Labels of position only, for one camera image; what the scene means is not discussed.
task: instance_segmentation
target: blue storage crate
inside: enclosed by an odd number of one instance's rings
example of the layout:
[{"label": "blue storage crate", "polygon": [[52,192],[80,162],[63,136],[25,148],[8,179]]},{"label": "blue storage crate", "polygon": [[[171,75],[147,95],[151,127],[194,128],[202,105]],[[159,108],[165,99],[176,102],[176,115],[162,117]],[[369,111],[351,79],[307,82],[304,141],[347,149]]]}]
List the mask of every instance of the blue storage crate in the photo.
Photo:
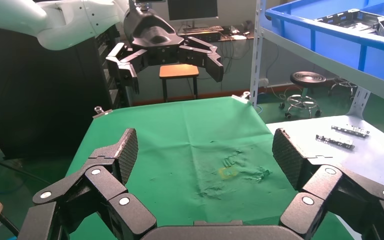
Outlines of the blue storage crate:
[{"label": "blue storage crate", "polygon": [[276,34],[384,79],[384,37],[314,21],[350,9],[384,16],[384,0],[296,0],[268,9],[265,15],[271,17]]}]

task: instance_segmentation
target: white table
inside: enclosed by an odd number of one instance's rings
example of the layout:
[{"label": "white table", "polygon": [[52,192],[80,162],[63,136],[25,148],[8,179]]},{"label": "white table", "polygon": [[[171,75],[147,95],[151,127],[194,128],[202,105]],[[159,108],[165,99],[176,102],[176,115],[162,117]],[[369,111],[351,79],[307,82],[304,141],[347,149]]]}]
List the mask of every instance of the white table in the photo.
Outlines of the white table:
[{"label": "white table", "polygon": [[[346,124],[370,131],[367,138],[338,132],[331,126],[345,126]],[[283,128],[305,152],[323,153],[333,157],[333,161],[342,164],[349,170],[368,179],[384,185],[384,133],[368,122],[355,116],[331,116],[298,121],[287,121],[267,124],[274,134],[276,129]],[[316,134],[326,137],[353,140],[354,150],[324,143],[316,140]],[[361,235],[353,231],[340,217],[350,234],[360,240]]]}]

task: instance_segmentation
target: green cloth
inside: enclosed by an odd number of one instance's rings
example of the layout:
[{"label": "green cloth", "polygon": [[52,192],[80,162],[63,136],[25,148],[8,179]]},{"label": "green cloth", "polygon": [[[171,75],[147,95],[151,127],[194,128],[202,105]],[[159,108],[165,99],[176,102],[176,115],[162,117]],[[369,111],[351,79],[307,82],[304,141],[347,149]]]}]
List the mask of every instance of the green cloth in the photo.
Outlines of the green cloth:
[{"label": "green cloth", "polygon": [[[135,128],[139,144],[127,183],[158,226],[194,221],[277,225],[293,190],[272,154],[273,135],[256,111],[231,97],[117,109],[90,125],[68,170],[77,171],[96,148]],[[115,239],[97,214],[73,240]],[[316,240],[352,240],[329,213]]]}]

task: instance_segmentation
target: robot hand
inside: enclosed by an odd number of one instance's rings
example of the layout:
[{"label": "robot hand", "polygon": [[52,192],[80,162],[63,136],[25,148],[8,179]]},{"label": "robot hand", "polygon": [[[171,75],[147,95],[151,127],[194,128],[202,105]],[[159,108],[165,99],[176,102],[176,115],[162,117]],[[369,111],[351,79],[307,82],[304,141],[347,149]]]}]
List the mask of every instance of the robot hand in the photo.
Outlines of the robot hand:
[{"label": "robot hand", "polygon": [[151,9],[130,9],[124,20],[124,33],[131,48],[119,43],[106,58],[110,74],[123,86],[139,93],[137,73],[148,66],[190,64],[205,68],[216,81],[223,80],[224,68],[217,47],[207,42],[177,36],[176,31]]}]

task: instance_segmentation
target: yellow stain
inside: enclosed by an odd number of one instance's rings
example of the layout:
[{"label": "yellow stain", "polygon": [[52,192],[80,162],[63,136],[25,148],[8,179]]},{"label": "yellow stain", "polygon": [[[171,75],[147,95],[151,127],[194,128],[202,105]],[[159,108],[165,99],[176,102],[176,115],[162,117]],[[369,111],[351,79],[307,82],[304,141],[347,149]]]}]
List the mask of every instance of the yellow stain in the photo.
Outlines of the yellow stain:
[{"label": "yellow stain", "polygon": [[230,179],[238,175],[238,171],[233,167],[222,167],[218,170],[218,174],[220,174],[221,179]]}]

